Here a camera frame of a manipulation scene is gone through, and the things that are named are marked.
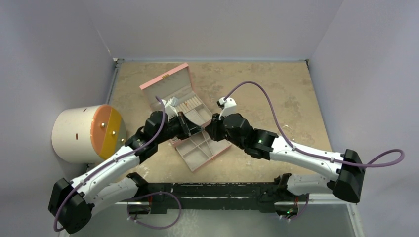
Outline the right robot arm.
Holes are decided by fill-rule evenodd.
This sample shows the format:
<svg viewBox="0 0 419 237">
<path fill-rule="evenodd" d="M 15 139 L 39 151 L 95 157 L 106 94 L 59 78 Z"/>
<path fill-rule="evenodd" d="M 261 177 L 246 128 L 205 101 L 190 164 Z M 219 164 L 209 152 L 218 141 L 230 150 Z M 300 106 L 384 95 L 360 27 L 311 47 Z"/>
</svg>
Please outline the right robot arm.
<svg viewBox="0 0 419 237">
<path fill-rule="evenodd" d="M 253 128 L 240 114 L 225 118 L 214 114 L 205 131 L 212 140 L 227 140 L 252 158 L 287 162 L 315 172 L 305 178 L 286 175 L 277 188 L 279 198 L 284 201 L 320 191 L 346 202 L 360 202 L 365 169 L 354 150 L 339 153 L 307 146 L 299 148 L 297 143 L 288 144 L 274 132 Z"/>
</svg>

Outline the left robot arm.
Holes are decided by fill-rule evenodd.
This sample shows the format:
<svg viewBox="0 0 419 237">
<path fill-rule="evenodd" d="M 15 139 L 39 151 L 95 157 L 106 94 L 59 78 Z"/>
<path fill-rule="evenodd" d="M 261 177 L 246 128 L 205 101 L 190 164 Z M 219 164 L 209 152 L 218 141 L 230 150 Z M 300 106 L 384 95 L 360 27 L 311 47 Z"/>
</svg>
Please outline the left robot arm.
<svg viewBox="0 0 419 237">
<path fill-rule="evenodd" d="M 53 229 L 73 234 L 81 230 L 95 212 L 120 200 L 132 198 L 141 202 L 147 197 L 147 188 L 141 177 L 131 175 L 118 183 L 113 181 L 154 155 L 158 145 L 172 138 L 185 140 L 203 131 L 183 112 L 169 117 L 165 111 L 151 113 L 119 150 L 91 171 L 70 181 L 58 180 L 52 189 L 48 204 L 54 216 Z"/>
</svg>

